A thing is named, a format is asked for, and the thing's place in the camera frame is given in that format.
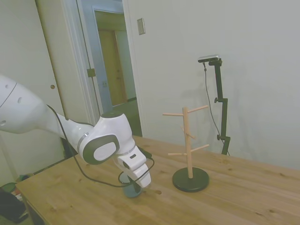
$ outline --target cable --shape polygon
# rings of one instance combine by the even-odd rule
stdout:
[[[210,105],[210,96],[209,96],[208,91],[207,91],[207,81],[206,81],[206,80],[207,80],[207,78],[206,78],[206,71],[207,71],[207,68],[206,68],[206,66],[205,66],[205,62],[203,63],[203,65],[204,65],[204,72],[205,72],[205,89],[206,89],[206,94],[207,94],[207,98],[208,98],[208,103],[209,103],[209,105]],[[212,115],[211,106],[210,106],[210,114],[211,114],[212,121],[214,122],[215,127],[216,127],[216,129],[217,129],[217,132],[218,132],[219,136],[221,136],[220,131],[219,131],[217,125],[216,125],[214,116]]]
[[[83,169],[82,169],[81,166],[79,165],[79,162],[77,161],[77,159],[76,159],[76,157],[75,157],[75,155],[74,155],[74,152],[73,152],[72,149],[71,149],[71,144],[70,144],[70,142],[69,142],[69,140],[68,140],[68,138],[67,138],[66,132],[65,132],[64,127],[63,127],[63,125],[62,125],[62,123],[61,123],[61,121],[60,121],[60,118],[58,117],[58,114],[56,113],[56,111],[55,111],[51,106],[49,106],[49,105],[47,105],[47,106],[54,112],[54,114],[55,114],[55,116],[56,116],[58,122],[60,123],[60,127],[61,127],[61,130],[62,130],[63,134],[64,134],[64,137],[65,137],[65,139],[66,139],[66,141],[67,141],[67,143],[68,143],[69,150],[72,152],[72,156],[73,156],[73,158],[75,159],[75,162],[76,162],[76,164],[77,164],[79,170],[81,171],[81,173],[83,174],[83,176],[85,176],[87,179],[89,179],[89,180],[91,180],[91,181],[94,181],[94,182],[97,182],[97,183],[100,183],[100,184],[105,184],[105,185],[108,185],[108,186],[111,186],[111,187],[114,187],[114,188],[125,188],[125,187],[128,187],[128,186],[130,186],[130,185],[136,183],[140,178],[142,178],[146,173],[148,173],[148,172],[150,171],[150,169],[152,169],[152,167],[154,166],[154,164],[155,164],[154,159],[149,158],[149,159],[153,162],[152,166],[150,166],[150,168],[149,168],[146,172],[144,172],[139,178],[137,178],[136,180],[134,180],[134,181],[132,181],[132,182],[130,182],[130,183],[127,183],[126,185],[114,185],[114,184],[110,184],[110,183],[107,183],[107,182],[104,182],[104,181],[100,181],[100,180],[96,180],[96,179],[94,179],[94,178],[89,177],[88,175],[86,175],[86,174],[84,173]]]

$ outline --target door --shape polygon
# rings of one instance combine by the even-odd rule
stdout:
[[[127,96],[116,34],[112,30],[101,30],[99,36],[112,105],[125,103],[127,102]]]
[[[0,31],[0,73],[23,84],[62,114],[34,0],[1,0]],[[0,152],[0,157],[8,162],[5,167],[9,167],[9,170],[2,168],[2,158],[0,184],[11,176],[8,173],[15,179],[64,158],[60,138],[42,130],[21,135],[0,132]]]

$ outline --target wood grain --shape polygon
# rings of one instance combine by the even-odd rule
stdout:
[[[84,178],[68,159],[17,187],[50,225],[299,225],[300,171],[228,157],[203,150],[193,164],[210,176],[209,186],[185,193],[172,184],[173,174],[186,167],[184,146],[135,137],[153,154],[152,183],[142,195],[128,199],[121,189]],[[91,177],[117,184],[120,170],[112,160],[86,165]]]

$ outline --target wooden pole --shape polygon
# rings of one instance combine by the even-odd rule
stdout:
[[[191,179],[193,178],[193,165],[192,165],[192,153],[191,153],[191,138],[188,134],[189,131],[189,122],[188,122],[188,108],[183,107],[183,127],[184,127],[184,137],[186,141],[186,152],[187,152],[187,171],[188,177]]]

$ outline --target door hinge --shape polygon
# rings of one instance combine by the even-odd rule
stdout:
[[[88,77],[95,77],[96,76],[94,68],[87,69],[87,71],[88,71]]]

